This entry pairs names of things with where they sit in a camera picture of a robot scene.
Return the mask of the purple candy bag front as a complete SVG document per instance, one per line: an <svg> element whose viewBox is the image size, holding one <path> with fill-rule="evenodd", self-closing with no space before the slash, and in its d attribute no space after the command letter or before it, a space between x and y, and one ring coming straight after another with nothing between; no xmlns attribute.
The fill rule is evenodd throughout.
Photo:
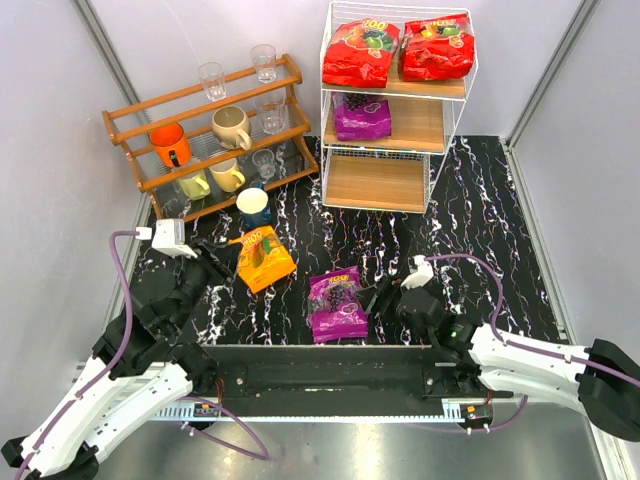
<svg viewBox="0 0 640 480"><path fill-rule="evenodd" d="M368 316L357 298L360 290L357 266L310 279L307 323L316 344L367 336Z"/></svg>

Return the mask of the purple candy bag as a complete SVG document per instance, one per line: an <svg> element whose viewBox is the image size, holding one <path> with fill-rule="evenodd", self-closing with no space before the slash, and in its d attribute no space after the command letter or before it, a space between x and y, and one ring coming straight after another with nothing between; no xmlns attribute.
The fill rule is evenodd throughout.
<svg viewBox="0 0 640 480"><path fill-rule="evenodd" d="M357 298L360 290L357 266L310 279L307 323L316 344L367 336L368 316Z"/></svg>
<svg viewBox="0 0 640 480"><path fill-rule="evenodd" d="M392 135L391 109L385 97L334 92L332 102L339 141L378 140Z"/></svg>

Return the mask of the orange candy bag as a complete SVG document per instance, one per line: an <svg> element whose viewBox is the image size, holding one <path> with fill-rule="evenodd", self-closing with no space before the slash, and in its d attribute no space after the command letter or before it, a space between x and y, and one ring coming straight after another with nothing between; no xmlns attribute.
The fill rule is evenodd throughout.
<svg viewBox="0 0 640 480"><path fill-rule="evenodd" d="M253 294L296 270L296 263L270 225L251 230L229 243L241 246L238 275Z"/></svg>

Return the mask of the purple candy bag back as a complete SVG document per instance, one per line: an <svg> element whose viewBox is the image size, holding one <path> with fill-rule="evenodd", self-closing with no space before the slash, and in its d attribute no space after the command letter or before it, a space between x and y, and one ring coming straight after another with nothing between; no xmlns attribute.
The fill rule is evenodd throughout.
<svg viewBox="0 0 640 480"><path fill-rule="evenodd" d="M334 92L332 102L339 141L378 140L392 135L391 109L385 97Z"/></svg>

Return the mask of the red candy bag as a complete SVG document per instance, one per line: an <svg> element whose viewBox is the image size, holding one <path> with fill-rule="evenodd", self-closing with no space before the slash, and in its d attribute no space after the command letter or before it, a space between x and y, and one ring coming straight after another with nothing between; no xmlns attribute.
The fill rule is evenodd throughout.
<svg viewBox="0 0 640 480"><path fill-rule="evenodd" d="M399 34L394 24L372 18L341 25L324 56L322 82L342 87L385 88Z"/></svg>
<svg viewBox="0 0 640 480"><path fill-rule="evenodd" d="M465 77L475 62L475 36L467 13L405 23L400 52L404 81Z"/></svg>

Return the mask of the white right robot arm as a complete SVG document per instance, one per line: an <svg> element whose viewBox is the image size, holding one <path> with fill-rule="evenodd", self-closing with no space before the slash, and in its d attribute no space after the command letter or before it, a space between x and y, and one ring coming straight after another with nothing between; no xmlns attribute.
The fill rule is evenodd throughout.
<svg viewBox="0 0 640 480"><path fill-rule="evenodd" d="M639 439L639 365L616 344L553 344L445 311L426 288L398 285L357 294L365 313L410 326L457 382L567 407L622 440Z"/></svg>

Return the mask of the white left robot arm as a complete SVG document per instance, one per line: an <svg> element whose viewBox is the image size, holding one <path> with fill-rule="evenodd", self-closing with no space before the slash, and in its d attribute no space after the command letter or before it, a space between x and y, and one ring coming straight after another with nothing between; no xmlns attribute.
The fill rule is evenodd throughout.
<svg viewBox="0 0 640 480"><path fill-rule="evenodd" d="M33 433L2 446L16 478L92 479L124 439L176 401L197 405L193 418L181 420L191 434L208 423L204 408L231 414L222 396L243 396L247 365L178 340L205 289L232 275L217 256L222 247L207 240L170 247L182 269L156 279L145 304L133 302L126 274L119 275L124 310L94 344L76 382Z"/></svg>

